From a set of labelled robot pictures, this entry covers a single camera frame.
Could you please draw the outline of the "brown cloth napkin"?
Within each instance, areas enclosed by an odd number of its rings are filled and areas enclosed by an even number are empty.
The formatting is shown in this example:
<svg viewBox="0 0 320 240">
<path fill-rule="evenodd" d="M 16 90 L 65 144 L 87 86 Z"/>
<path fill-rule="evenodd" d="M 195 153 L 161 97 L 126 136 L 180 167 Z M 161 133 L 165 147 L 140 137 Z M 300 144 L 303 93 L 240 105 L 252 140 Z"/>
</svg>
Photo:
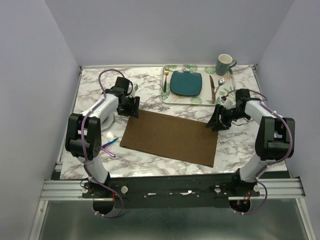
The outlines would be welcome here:
<svg viewBox="0 0 320 240">
<path fill-rule="evenodd" d="M 217 142 L 218 132 L 204 122 L 140 110 L 129 118 L 120 146 L 212 168 Z"/>
</svg>

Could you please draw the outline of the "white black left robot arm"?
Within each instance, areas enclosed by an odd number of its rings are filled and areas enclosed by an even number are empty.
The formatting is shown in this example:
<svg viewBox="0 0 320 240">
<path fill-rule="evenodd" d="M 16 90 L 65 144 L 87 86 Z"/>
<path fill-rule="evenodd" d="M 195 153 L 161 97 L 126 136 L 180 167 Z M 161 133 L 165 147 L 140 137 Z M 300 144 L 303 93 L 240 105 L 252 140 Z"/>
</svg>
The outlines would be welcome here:
<svg viewBox="0 0 320 240">
<path fill-rule="evenodd" d="M 137 90 L 137 84 L 119 76 L 114 86 L 104 89 L 99 100 L 89 109 L 72 113 L 68 118 L 65 149 L 84 165 L 90 181 L 96 182 L 93 191 L 101 198 L 107 197 L 111 191 L 111 185 L 106 182 L 110 174 L 99 157 L 102 131 L 113 123 L 114 111 L 120 116 L 139 117 Z"/>
</svg>

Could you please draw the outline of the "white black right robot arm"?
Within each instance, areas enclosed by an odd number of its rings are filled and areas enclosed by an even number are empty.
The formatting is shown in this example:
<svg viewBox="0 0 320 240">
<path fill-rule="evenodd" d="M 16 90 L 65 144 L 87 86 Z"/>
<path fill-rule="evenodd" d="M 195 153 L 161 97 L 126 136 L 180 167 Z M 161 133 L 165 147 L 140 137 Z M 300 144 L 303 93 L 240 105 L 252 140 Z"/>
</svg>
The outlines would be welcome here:
<svg viewBox="0 0 320 240">
<path fill-rule="evenodd" d="M 232 92 L 235 93 L 235 107 L 217 104 L 206 127 L 224 131 L 239 119 L 252 119 L 259 124 L 255 154 L 238 170 L 239 178 L 230 183 L 230 191 L 241 196 L 248 190 L 247 183 L 256 182 L 270 166 L 292 157 L 296 123 L 293 118 L 283 117 L 267 107 L 267 97 L 257 91 L 241 88 Z"/>
</svg>

